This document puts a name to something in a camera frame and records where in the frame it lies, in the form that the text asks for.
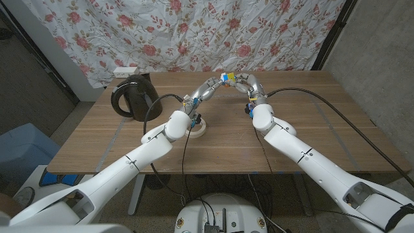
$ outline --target floral curtain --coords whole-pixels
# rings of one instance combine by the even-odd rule
[[[307,70],[345,0],[23,0],[93,87],[141,72]]]

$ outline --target electric kettle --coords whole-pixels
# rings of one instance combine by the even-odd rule
[[[119,106],[119,99],[124,96],[128,111]],[[111,95],[113,109],[123,117],[133,117],[143,122],[148,109],[158,98],[157,91],[151,83],[149,74],[134,74],[126,78],[116,86]],[[153,120],[162,112],[161,103],[158,101],[149,114],[148,120]]]

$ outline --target white power strip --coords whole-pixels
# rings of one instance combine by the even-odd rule
[[[138,67],[117,67],[114,70],[115,78],[128,78],[133,74],[139,74]]]

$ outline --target tape roll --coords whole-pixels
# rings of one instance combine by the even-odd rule
[[[198,137],[201,137],[206,132],[206,122],[204,121],[203,118],[201,119],[200,125],[201,125],[201,129],[198,130],[198,131],[191,131],[191,133],[190,133],[187,129],[186,130],[186,137],[188,137],[188,133],[190,134],[191,139],[196,139]]]

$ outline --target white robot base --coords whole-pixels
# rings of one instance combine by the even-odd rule
[[[206,194],[201,199],[205,202],[206,208],[198,199],[188,203],[178,214],[175,233],[219,232],[219,230],[228,233],[267,232],[263,214],[245,199],[224,193]]]

